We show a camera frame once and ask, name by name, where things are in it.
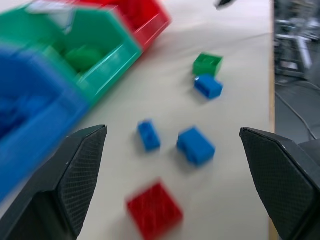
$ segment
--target green lego brick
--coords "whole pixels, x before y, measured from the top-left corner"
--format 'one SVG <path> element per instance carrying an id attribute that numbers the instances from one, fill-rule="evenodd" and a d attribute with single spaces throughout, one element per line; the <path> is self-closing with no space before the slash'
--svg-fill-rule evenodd
<path id="1" fill-rule="evenodd" d="M 221 68 L 223 57 L 201 53 L 193 63 L 192 73 L 195 75 L 211 74 L 216 76 Z"/>

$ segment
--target blue plastic bin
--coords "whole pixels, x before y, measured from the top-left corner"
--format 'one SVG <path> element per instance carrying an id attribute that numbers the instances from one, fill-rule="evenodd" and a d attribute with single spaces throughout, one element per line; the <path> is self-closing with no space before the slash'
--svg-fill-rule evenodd
<path id="1" fill-rule="evenodd" d="M 0 138 L 1 202 L 53 152 L 88 111 L 89 102 L 45 58 L 28 49 L 0 44 L 0 73 L 0 99 L 5 103 L 0 114 L 27 116 Z M 23 107 L 4 111 L 10 101 Z M 28 110 L 35 105 L 37 111 Z M 4 119 L 0 126 L 8 124 Z"/>

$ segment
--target green plastic bin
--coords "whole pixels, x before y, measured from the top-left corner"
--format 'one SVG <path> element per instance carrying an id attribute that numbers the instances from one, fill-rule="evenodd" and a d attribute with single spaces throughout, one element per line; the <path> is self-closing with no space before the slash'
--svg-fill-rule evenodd
<path id="1" fill-rule="evenodd" d="M 30 14 L 23 6 L 0 15 L 0 41 L 45 55 L 91 105 L 142 53 L 112 9 L 105 8 L 76 8 L 72 28 L 65 33 L 47 14 Z"/>

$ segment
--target toy block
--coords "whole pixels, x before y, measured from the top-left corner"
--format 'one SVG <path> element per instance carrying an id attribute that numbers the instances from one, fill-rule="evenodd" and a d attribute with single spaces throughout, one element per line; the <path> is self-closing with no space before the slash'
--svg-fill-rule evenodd
<path id="1" fill-rule="evenodd" d="M 159 181 L 130 198 L 126 207 L 144 240 L 158 239 L 183 220 L 181 208 Z"/>
<path id="2" fill-rule="evenodd" d="M 219 97 L 224 88 L 223 84 L 216 81 L 215 77 L 210 74 L 196 76 L 194 87 L 208 99 Z"/>
<path id="3" fill-rule="evenodd" d="M 140 134 L 144 149 L 149 152 L 160 147 L 160 138 L 156 129 L 150 120 L 142 121 L 138 124 L 138 132 Z"/>
<path id="4" fill-rule="evenodd" d="M 216 76 L 221 68 L 223 57 L 201 53 L 193 63 L 194 75 L 210 74 Z"/>
<path id="5" fill-rule="evenodd" d="M 212 159 L 216 152 L 215 146 L 196 127 L 181 132 L 176 146 L 196 167 Z"/>

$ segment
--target red plastic bin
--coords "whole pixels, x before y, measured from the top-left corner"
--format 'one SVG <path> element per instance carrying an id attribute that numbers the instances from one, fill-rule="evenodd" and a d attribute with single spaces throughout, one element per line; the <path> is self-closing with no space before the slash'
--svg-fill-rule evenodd
<path id="1" fill-rule="evenodd" d="M 157 0 L 72 0 L 97 8 L 117 6 L 118 17 L 145 51 L 169 26 L 171 20 Z"/>

